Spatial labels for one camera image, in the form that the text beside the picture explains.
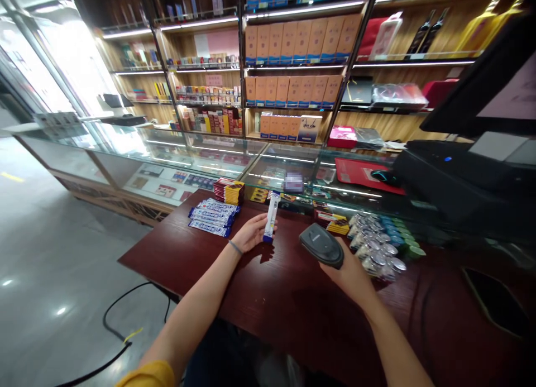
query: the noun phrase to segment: hand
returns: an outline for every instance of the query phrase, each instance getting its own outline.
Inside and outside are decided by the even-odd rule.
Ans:
[[[246,222],[231,240],[240,250],[242,250],[242,253],[250,251],[262,242],[262,235],[264,235],[264,228],[267,223],[268,213],[259,214]]]
[[[352,254],[340,237],[336,237],[344,252],[344,262],[340,270],[320,263],[320,268],[336,283],[350,299],[356,302],[363,310],[370,301],[377,298],[369,275],[361,265],[359,259]]]

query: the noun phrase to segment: red mouse pad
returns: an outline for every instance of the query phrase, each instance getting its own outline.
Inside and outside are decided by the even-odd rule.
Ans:
[[[370,189],[384,190],[396,194],[406,194],[403,189],[385,184],[370,175],[370,172],[375,170],[388,170],[386,166],[344,158],[335,158],[335,166],[337,168],[337,179],[340,182],[359,184]]]

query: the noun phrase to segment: tile floor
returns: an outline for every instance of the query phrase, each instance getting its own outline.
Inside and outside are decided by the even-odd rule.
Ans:
[[[145,281],[116,260],[151,228],[76,200],[12,138],[0,138],[0,174],[0,385],[55,386],[121,350],[102,316]],[[117,303],[108,323],[123,335],[143,331],[82,385],[113,385],[134,369],[161,329],[167,303],[151,285]]]

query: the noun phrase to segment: black cable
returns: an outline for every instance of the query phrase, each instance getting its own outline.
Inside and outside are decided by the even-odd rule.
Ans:
[[[102,317],[102,325],[104,326],[104,328],[106,330],[108,330],[110,333],[112,333],[113,335],[115,335],[120,341],[121,343],[124,343],[126,337],[123,337],[123,335],[118,332],[117,330],[113,329],[112,327],[110,327],[106,321],[106,315],[108,314],[108,312],[110,311],[110,309],[117,303],[119,302],[121,299],[123,299],[126,295],[128,295],[130,292],[133,292],[135,291],[136,289],[140,288],[141,286],[144,286],[144,285],[149,285],[151,284],[152,285],[152,282],[146,282],[146,283],[143,283],[143,284],[140,284],[138,286],[135,286],[134,288],[130,289],[129,291],[125,292],[124,294],[122,294],[119,298],[117,298],[109,307],[108,309],[106,309],[106,311],[104,312],[104,315]],[[166,316],[164,317],[164,324],[166,323],[166,320],[167,320],[167,317],[168,317],[168,311],[169,311],[169,305],[170,305],[170,299],[168,298],[167,299],[167,309],[166,309]],[[99,367],[98,369],[95,369],[93,370],[92,372],[90,373],[87,373],[77,379],[74,379],[74,380],[71,380],[71,381],[68,381],[67,383],[62,383],[62,384],[58,384],[57,386],[55,387],[72,387],[72,386],[76,386],[80,383],[83,383],[84,381],[86,380],[89,380],[91,379],[92,377],[96,376],[97,374],[99,374],[100,372],[102,372],[104,369],[106,369],[108,366],[110,366],[112,363],[114,363],[116,360],[118,360],[121,355],[124,354],[124,352],[130,347],[132,346],[132,342],[130,341],[127,341],[125,343],[125,346],[123,347],[123,349],[121,349],[121,351],[115,355],[115,357],[113,359],[111,359],[110,361],[106,362],[104,365],[102,365],[101,367]]]

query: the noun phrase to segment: computer mouse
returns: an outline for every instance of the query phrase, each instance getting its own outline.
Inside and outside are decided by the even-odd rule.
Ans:
[[[394,187],[401,187],[402,182],[399,178],[397,178],[395,175],[393,175],[389,171],[372,171],[370,172],[370,175],[381,182],[384,182],[385,184],[388,184],[390,186]]]

